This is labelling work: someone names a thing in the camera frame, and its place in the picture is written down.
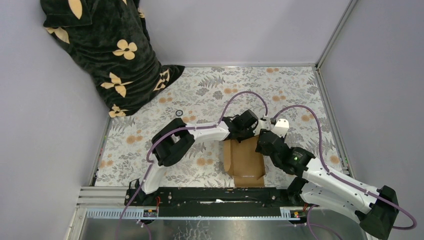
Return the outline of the brown cardboard paper box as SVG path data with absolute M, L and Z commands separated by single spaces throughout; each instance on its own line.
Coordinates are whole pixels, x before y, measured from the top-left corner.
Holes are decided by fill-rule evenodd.
M 256 152 L 258 136 L 223 142 L 223 165 L 237 188 L 262 188 L 266 174 L 264 156 Z

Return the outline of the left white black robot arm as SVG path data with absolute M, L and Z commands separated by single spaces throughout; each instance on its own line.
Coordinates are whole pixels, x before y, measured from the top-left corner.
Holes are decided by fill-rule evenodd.
M 144 206 L 152 204 L 155 192 L 168 167 L 177 164 L 196 142 L 236 140 L 241 142 L 256 135 L 260 119 L 251 110 L 218 123 L 188 124 L 176 118 L 152 139 L 146 155 L 149 166 L 139 180 L 136 199 Z

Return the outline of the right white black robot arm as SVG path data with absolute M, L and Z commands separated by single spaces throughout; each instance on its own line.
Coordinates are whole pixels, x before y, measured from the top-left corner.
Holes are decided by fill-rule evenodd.
M 399 214 L 394 207 L 397 194 L 391 187 L 377 188 L 334 172 L 313 153 L 289 147 L 283 137 L 270 130 L 260 131 L 255 151 L 270 157 L 285 173 L 295 175 L 286 193 L 291 205 L 307 203 L 330 209 L 352 219 L 377 239 L 389 238 Z

